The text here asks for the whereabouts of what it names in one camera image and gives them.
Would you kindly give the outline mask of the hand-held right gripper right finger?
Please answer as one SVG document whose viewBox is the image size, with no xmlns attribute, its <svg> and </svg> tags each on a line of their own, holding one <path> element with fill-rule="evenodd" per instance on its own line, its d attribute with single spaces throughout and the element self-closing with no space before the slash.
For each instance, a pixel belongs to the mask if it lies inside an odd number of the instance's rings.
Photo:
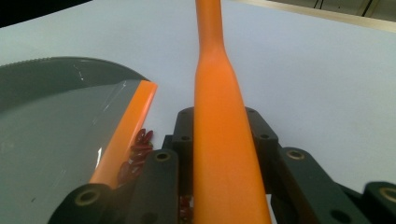
<svg viewBox="0 0 396 224">
<path fill-rule="evenodd" d="M 308 152 L 282 147 L 258 111 L 247 117 L 278 224 L 370 224 Z"/>
</svg>

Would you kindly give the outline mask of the grey brush with orange handle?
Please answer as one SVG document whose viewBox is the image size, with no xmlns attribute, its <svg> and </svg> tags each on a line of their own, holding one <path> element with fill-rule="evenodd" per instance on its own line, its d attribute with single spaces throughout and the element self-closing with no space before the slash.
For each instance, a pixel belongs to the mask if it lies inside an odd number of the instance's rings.
<svg viewBox="0 0 396 224">
<path fill-rule="evenodd" d="M 271 224 L 248 116 L 223 41 L 220 0 L 195 0 L 194 224 Z"/>
</svg>

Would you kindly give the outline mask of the grey dustpan with orange lip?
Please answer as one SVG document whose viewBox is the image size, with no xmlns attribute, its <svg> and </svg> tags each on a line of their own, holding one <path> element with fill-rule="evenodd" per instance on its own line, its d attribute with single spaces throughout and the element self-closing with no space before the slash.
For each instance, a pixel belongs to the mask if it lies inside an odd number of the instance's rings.
<svg viewBox="0 0 396 224">
<path fill-rule="evenodd" d="M 92 58 L 0 66 L 0 224 L 47 224 L 72 190 L 115 187 L 156 90 Z"/>
</svg>

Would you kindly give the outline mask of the wooden table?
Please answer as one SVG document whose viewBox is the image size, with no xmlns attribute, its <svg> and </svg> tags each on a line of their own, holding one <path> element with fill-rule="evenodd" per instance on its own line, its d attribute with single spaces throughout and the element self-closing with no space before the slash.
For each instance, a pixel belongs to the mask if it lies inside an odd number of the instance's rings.
<svg viewBox="0 0 396 224">
<path fill-rule="evenodd" d="M 376 30 L 392 32 L 396 34 L 396 21 L 383 21 L 379 19 L 343 14 L 343 13 L 314 9 L 309 7 L 294 6 L 294 5 L 278 3 L 268 0 L 233 0 L 233 1 L 249 4 L 253 6 L 258 6 L 258 7 L 267 7 L 267 8 L 297 13 L 301 15 L 322 18 L 330 21 L 349 23 L 361 27 L 367 27 Z"/>
</svg>

